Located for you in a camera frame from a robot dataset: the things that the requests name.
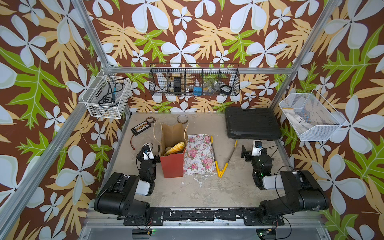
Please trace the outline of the red brown paper bag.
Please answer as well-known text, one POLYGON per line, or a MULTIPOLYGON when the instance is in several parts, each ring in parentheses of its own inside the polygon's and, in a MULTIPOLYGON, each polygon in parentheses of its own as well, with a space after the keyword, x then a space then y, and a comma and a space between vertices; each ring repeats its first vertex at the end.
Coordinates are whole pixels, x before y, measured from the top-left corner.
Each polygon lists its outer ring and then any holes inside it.
POLYGON ((184 175, 184 158, 188 144, 188 126, 181 123, 173 126, 159 123, 161 130, 160 140, 154 138, 160 144, 160 160, 164 178, 178 178, 184 175))

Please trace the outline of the ridged yellow striped bread loaf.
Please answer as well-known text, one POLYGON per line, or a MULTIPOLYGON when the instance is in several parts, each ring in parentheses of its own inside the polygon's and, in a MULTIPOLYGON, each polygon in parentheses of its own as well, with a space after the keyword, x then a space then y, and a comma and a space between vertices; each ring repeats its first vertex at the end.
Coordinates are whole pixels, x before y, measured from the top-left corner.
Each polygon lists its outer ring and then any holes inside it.
POLYGON ((164 154, 164 156, 182 153, 184 151, 185 147, 186 147, 186 144, 184 142, 179 142, 178 144, 176 144, 172 148, 168 149, 166 151, 166 153, 164 154))

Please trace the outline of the yellow handled metal tongs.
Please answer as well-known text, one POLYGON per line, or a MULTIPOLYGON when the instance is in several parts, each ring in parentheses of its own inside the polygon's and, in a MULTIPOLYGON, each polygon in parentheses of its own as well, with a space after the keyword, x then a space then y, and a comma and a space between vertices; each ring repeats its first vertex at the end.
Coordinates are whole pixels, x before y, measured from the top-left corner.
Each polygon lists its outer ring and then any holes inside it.
POLYGON ((215 153, 215 148, 214 148, 214 137, 213 136, 210 136, 210 143, 211 143, 211 146, 212 146, 212 151, 213 151, 213 157, 214 157, 214 160, 215 160, 215 167, 216 167, 216 171, 217 171, 217 174, 218 174, 218 177, 219 178, 222 178, 224 173, 226 172, 227 168, 228 168, 228 165, 229 165, 229 162, 231 161, 234 153, 235 153, 235 150, 237 149, 237 145, 238 145, 238 140, 235 140, 235 143, 234 143, 234 147, 229 155, 229 157, 226 159, 225 161, 225 164, 223 166, 223 168, 221 168, 221 164, 224 162, 222 161, 221 159, 219 159, 217 156, 216 156, 216 153, 215 153))

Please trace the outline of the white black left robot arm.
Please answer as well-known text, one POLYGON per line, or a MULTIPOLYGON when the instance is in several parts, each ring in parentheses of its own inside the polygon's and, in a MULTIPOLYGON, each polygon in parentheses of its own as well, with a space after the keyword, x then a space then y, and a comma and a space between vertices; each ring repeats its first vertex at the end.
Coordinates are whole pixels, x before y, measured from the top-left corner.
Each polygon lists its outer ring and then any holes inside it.
POLYGON ((153 154, 150 144, 146 144, 136 160, 139 174, 112 173, 96 197, 95 211, 133 220, 147 221, 150 218, 150 204, 136 200, 135 196, 150 196, 153 193, 160 157, 153 154))

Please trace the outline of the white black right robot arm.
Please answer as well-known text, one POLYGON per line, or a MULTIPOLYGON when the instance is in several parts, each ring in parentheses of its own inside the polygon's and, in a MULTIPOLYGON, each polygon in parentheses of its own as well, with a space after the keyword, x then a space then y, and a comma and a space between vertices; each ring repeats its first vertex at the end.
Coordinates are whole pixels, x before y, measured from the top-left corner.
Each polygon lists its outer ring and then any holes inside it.
POLYGON ((241 158, 252 164, 252 176, 257 188, 277 193, 283 189, 285 192, 284 196, 278 195, 274 200, 262 201, 255 211, 246 210, 245 225, 283 225, 283 215, 329 208, 329 198, 309 171, 295 171, 285 165, 272 174, 274 158, 267 154, 261 142, 255 142, 249 151, 242 146, 241 158))

